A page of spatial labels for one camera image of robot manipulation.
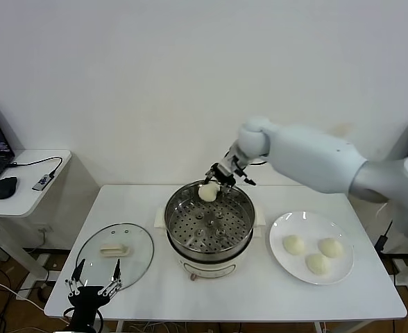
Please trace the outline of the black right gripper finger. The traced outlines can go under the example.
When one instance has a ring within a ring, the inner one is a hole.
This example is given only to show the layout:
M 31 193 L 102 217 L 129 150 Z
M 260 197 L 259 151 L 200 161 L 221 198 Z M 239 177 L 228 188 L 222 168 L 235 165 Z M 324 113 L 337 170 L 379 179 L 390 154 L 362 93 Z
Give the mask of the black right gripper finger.
M 244 172 L 242 169 L 237 169 L 236 174 L 246 183 L 252 186 L 256 185 L 256 182 L 252 179 L 250 179 L 247 174 Z
M 210 170 L 205 174 L 204 185 L 208 184 L 211 180 L 220 182 L 219 180 L 219 169 L 217 166 L 211 166 Z

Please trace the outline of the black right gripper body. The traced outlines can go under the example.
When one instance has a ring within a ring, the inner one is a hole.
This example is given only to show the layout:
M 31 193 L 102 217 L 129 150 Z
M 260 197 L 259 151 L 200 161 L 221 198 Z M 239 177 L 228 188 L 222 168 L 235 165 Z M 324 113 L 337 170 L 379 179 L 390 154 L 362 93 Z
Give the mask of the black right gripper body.
M 222 187 L 232 188 L 237 183 L 236 178 L 241 177 L 241 169 L 237 162 L 232 162 L 230 166 L 215 163 L 213 165 L 213 177 Z

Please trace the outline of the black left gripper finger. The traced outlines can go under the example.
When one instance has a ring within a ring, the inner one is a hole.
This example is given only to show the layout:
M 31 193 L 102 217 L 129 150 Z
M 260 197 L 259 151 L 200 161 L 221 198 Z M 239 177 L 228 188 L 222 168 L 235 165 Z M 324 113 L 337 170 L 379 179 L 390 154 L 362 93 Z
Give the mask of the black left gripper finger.
M 65 285 L 68 288 L 69 296 L 75 296 L 80 293 L 78 288 L 82 286 L 82 283 L 80 282 L 80 277 L 83 271 L 84 264 L 85 264 L 85 259 L 82 259 L 80 263 L 73 270 L 71 277 L 65 280 Z
M 121 260 L 118 259 L 110 283 L 99 291 L 99 295 L 103 297 L 113 298 L 120 290 L 121 286 Z

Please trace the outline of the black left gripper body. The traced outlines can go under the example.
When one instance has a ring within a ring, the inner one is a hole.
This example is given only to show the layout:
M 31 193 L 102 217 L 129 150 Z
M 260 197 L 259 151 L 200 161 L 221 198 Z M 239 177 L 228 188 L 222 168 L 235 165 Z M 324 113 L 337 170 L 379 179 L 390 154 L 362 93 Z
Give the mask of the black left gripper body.
M 104 328 L 104 320 L 99 309 L 110 302 L 109 297 L 99 295 L 100 286 L 80 287 L 80 293 L 69 296 L 73 314 L 67 326 L 68 329 L 94 329 L 96 315 L 99 316 L 99 329 Z

